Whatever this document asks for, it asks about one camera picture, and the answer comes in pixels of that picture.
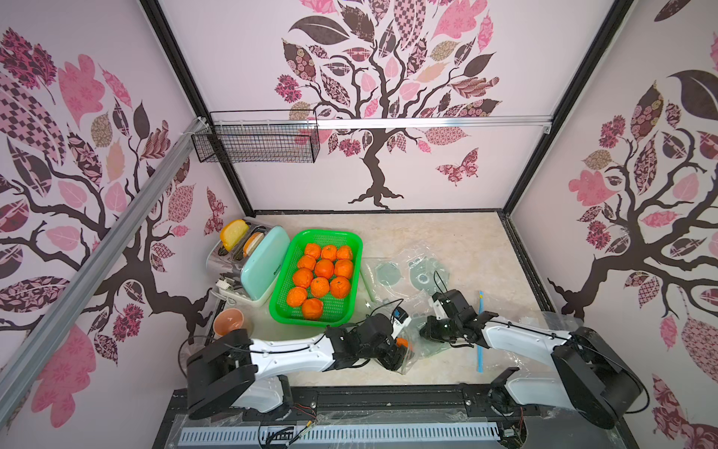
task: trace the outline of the orange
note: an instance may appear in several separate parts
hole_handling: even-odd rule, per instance
[[[337,263],[334,264],[334,274],[349,279],[352,277],[352,274],[354,274],[354,264],[350,260],[339,259]]]
[[[334,245],[326,245],[322,248],[322,259],[327,259],[332,262],[337,260],[337,247]]]
[[[352,289],[352,285],[349,283],[349,279],[337,276],[332,281],[330,289],[332,291],[332,296],[341,300],[349,295],[349,290]]]
[[[294,276],[292,276],[294,285],[301,288],[309,288],[309,284],[312,283],[312,279],[314,279],[314,275],[312,274],[312,270],[308,268],[300,268],[296,273],[294,273]]]
[[[329,281],[323,277],[315,277],[310,287],[312,288],[312,295],[314,295],[314,297],[322,297],[329,293]]]
[[[305,320],[319,320],[324,312],[324,303],[317,298],[309,298],[302,304],[302,316]]]
[[[314,257],[314,260],[319,260],[320,254],[322,253],[322,247],[317,244],[307,244],[304,248],[304,253],[307,256]]]
[[[317,264],[317,260],[312,256],[302,256],[297,262],[297,268],[314,269],[314,265]]]
[[[354,254],[352,254],[352,249],[349,246],[342,246],[337,250],[337,259],[354,259]]]
[[[307,300],[307,289],[295,287],[286,294],[286,304],[289,307],[299,307]]]
[[[334,274],[334,264],[329,259],[322,259],[318,261],[317,266],[314,267],[314,274],[319,277],[331,279]]]

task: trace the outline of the pink wall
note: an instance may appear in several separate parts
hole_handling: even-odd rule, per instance
[[[718,4],[664,5],[638,3],[513,219],[557,308],[648,387],[639,446],[713,448]]]
[[[0,17],[0,366],[192,120],[134,1]],[[204,260],[240,209],[193,154],[0,433],[3,448],[149,447],[176,349],[213,301]]]

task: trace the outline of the metal frame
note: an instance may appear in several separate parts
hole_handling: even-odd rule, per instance
[[[50,306],[37,327],[8,361],[0,374],[0,427],[10,418],[47,361],[60,347],[83,308],[122,255],[127,242],[142,225],[157,198],[193,151],[190,134],[206,126],[200,119],[195,119],[190,124],[159,163],[157,171],[142,186],[127,210],[120,215],[97,249],[73,277],[70,285]]]

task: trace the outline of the tree decal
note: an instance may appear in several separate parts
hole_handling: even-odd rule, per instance
[[[499,82],[478,76],[492,54],[470,57],[481,53],[493,36],[489,15],[478,19],[486,0],[441,0],[434,15],[440,9],[443,13],[431,29],[425,26],[425,0],[359,0],[336,7],[329,0],[301,1],[321,15],[300,19],[289,30],[305,33],[315,45],[294,44],[296,32],[282,40],[294,77],[279,76],[275,87],[288,103],[302,99],[297,109],[316,107],[320,119],[424,118],[489,116],[500,103],[476,99]],[[386,187],[377,157],[382,148],[430,153],[429,144],[447,145],[466,136],[459,128],[339,129],[320,131],[320,142],[330,154],[339,149],[346,157],[363,155],[373,182],[349,204],[372,198],[375,206],[389,209],[382,198],[403,196]],[[437,170],[455,182],[475,172],[475,160]]]
[[[666,105],[654,83],[630,123],[615,116],[602,125],[603,149],[583,159],[589,170],[569,182],[587,208],[577,221],[588,227],[586,241],[596,250],[591,271],[578,291],[549,283],[566,301],[561,312],[584,318],[608,272],[627,272],[624,288],[635,290],[639,308],[656,298],[663,302],[660,336],[667,349],[680,335],[696,365],[718,382],[718,329],[691,316],[697,309],[718,317],[718,279],[691,273],[718,268],[718,232],[710,231],[718,230],[710,218],[718,198],[718,136],[681,126],[685,113],[718,121],[718,77],[686,70],[670,78],[681,83],[682,107]],[[652,228],[662,235],[648,238]],[[673,309],[671,286],[683,297],[683,317]],[[689,432],[678,426],[671,435],[678,431]]]

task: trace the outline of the beige floor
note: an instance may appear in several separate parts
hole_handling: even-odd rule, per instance
[[[539,309],[496,213],[289,215],[257,219],[284,227],[290,236],[308,228],[352,231],[363,240],[363,257],[392,257],[412,242],[424,241],[450,271],[450,289],[462,291],[469,300],[482,290],[486,310],[512,319],[535,314]],[[361,284],[352,321],[365,317],[368,303],[368,293]],[[252,321],[255,338],[285,340],[320,332],[308,326],[280,325],[269,316],[266,306],[254,310]],[[405,375],[371,362],[361,369],[293,373],[289,381],[297,386],[482,383],[515,364],[506,353],[484,350],[485,372],[478,373],[476,348],[451,348],[417,361]]]

